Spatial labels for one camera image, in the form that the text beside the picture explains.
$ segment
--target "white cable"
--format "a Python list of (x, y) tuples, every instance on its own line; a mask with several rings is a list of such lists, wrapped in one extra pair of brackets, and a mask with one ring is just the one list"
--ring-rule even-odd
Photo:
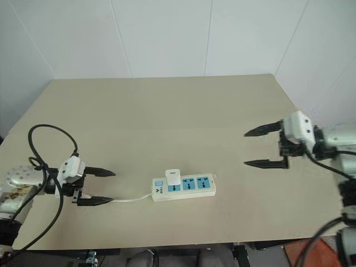
[(134, 202), (134, 201), (137, 201), (137, 200), (142, 200), (142, 199), (145, 199), (149, 196), (151, 196), (152, 193), (149, 193), (147, 195), (144, 195), (143, 197), (140, 197), (138, 199), (114, 199), (112, 201), (110, 201), (110, 203), (117, 203), (117, 202)]

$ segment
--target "metal bracket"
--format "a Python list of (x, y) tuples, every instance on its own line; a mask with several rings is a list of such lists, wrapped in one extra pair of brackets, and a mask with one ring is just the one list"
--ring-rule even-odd
[(82, 189), (80, 188), (75, 188), (74, 193), (73, 193), (73, 197), (72, 197), (72, 203), (77, 203), (80, 195), (82, 193)]
[(239, 267), (251, 267), (249, 261), (249, 255), (247, 254), (246, 246), (245, 245), (233, 245), (233, 256), (234, 260), (237, 260), (239, 263)]
[(98, 266), (98, 259), (95, 258), (96, 256), (96, 251), (89, 251), (88, 253), (88, 257), (87, 260), (85, 261), (85, 263), (89, 263), (91, 264), (91, 267), (97, 267)]

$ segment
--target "table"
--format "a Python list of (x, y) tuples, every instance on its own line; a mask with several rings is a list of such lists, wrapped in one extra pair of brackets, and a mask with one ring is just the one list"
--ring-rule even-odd
[[(50, 123), (78, 142), (80, 157), (115, 177), (88, 176), (85, 192), (119, 198), (150, 192), (166, 169), (217, 175), (216, 195), (199, 199), (78, 207), (66, 198), (54, 227), (31, 249), (105, 249), (307, 237), (340, 213), (332, 175), (306, 159), (290, 170), (244, 161), (277, 160), (278, 134), (243, 137), (296, 108), (273, 75), (54, 80), (0, 147), (0, 177), (32, 156), (29, 128)], [(50, 167), (72, 144), (52, 129), (34, 143)], [(38, 235), (58, 199), (37, 196), (14, 248)]]

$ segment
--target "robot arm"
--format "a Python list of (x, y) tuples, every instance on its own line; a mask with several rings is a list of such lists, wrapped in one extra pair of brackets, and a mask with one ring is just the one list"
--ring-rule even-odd
[[(356, 125), (319, 128), (313, 126), (307, 115), (297, 111), (281, 121), (259, 126), (245, 136), (274, 131), (279, 131), (279, 152), (283, 159), (253, 160), (245, 164), (262, 169), (288, 169), (288, 157), (307, 154), (314, 163), (336, 172), (344, 206), (342, 221), (348, 226), (337, 233), (339, 260), (343, 266), (356, 266)], [(324, 159), (332, 159), (332, 167), (317, 162)]]
[[(32, 132), (38, 127), (55, 128), (66, 134), (75, 144), (74, 153), (63, 162), (60, 169), (49, 168), (34, 148)], [(61, 212), (64, 196), (71, 197), (72, 203), (78, 206), (97, 206), (113, 200), (109, 197), (88, 196), (82, 193), (86, 175), (106, 177), (115, 176), (115, 174), (105, 169), (88, 167), (79, 158), (76, 152), (77, 144), (67, 132), (52, 125), (36, 125), (29, 131), (29, 144), (36, 155), (36, 158), (29, 158), (32, 166), (13, 168), (8, 172), (3, 185), (0, 186), (0, 265), (19, 254), (13, 255), (12, 245), (31, 209), (35, 195), (55, 194), (60, 197), (60, 206), (56, 217), (44, 232), (20, 252), (41, 238), (54, 224)]]

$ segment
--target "white power strip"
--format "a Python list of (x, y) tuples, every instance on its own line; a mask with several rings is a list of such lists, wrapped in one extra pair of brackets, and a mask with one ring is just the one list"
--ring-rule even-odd
[(185, 175), (181, 176), (180, 180), (179, 185), (168, 186), (166, 177), (153, 179), (154, 202), (215, 195), (216, 187), (212, 174)]

